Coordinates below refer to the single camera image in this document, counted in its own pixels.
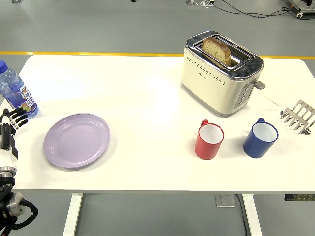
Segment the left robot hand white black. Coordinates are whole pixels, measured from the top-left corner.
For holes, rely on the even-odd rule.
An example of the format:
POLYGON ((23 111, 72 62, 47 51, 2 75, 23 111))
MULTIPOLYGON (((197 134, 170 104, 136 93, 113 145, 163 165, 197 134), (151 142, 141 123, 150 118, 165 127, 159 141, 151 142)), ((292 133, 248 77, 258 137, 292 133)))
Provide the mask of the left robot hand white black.
POLYGON ((18 129, 28 123, 28 115, 24 108, 9 111, 3 110, 0 116, 0 167, 3 169, 15 169, 18 159, 18 151, 14 136, 18 129))

